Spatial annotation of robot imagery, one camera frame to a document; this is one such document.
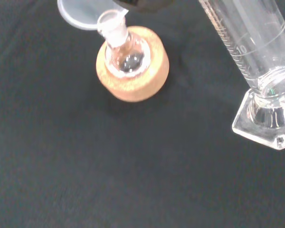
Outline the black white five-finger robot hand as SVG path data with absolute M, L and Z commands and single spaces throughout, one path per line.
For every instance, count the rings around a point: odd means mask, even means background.
M 119 6 L 139 13 L 156 13 L 171 5 L 173 0 L 114 0 Z

